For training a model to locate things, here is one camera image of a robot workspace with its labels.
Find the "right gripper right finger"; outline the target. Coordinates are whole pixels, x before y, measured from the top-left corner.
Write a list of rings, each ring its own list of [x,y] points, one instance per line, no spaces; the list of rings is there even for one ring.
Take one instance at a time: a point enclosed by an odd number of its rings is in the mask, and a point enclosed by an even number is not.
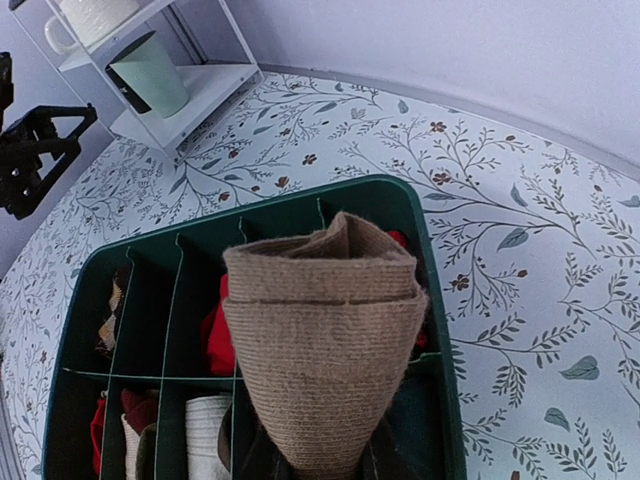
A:
[[[410,480],[415,474],[397,450],[391,426],[383,419],[368,441],[359,466],[358,479]]]

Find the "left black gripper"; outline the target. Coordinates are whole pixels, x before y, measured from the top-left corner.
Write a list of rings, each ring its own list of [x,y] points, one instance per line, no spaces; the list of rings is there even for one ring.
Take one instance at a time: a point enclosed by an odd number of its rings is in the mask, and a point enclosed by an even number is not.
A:
[[[61,137],[56,121],[79,119]],[[92,104],[79,107],[37,106],[1,133],[1,207],[17,220],[34,213],[54,184],[80,154],[80,136],[98,119]],[[46,176],[39,156],[50,154],[57,163]]]

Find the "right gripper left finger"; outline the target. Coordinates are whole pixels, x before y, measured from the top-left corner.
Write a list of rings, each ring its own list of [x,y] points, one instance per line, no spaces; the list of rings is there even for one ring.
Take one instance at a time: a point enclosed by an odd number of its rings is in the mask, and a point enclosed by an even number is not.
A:
[[[264,427],[239,436],[240,480],[292,480],[292,467]]]

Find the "green divided sock box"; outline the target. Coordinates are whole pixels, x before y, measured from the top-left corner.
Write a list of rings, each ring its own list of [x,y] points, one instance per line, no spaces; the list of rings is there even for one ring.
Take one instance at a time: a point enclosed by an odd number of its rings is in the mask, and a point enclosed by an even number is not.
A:
[[[374,175],[95,251],[48,403],[46,479],[463,479],[416,191]]]

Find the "brown ribbed sock pair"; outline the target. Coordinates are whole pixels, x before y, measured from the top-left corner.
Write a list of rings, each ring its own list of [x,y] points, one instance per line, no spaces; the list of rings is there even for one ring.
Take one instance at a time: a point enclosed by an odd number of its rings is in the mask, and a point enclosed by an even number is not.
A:
[[[429,304],[416,259],[338,213],[309,235],[224,252],[223,309],[250,399],[301,479],[352,479]]]

